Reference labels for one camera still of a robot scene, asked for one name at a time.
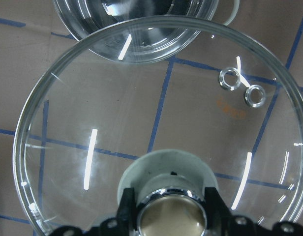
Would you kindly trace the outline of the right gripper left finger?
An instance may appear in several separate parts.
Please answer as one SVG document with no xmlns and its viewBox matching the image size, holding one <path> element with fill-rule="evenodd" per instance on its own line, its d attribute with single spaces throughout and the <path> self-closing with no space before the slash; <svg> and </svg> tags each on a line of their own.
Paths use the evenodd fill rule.
<svg viewBox="0 0 303 236">
<path fill-rule="evenodd" d="M 133 187 L 123 190 L 117 213 L 100 224 L 101 236 L 136 236 L 137 206 Z"/>
</svg>

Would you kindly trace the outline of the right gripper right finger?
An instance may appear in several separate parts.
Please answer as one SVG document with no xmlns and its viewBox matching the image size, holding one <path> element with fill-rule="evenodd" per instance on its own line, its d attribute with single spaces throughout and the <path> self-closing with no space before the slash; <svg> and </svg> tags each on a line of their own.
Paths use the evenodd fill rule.
<svg viewBox="0 0 303 236">
<path fill-rule="evenodd" d="M 233 215 L 214 187 L 204 190 L 208 229 L 216 236 L 253 236 L 252 220 L 242 214 Z"/>
</svg>

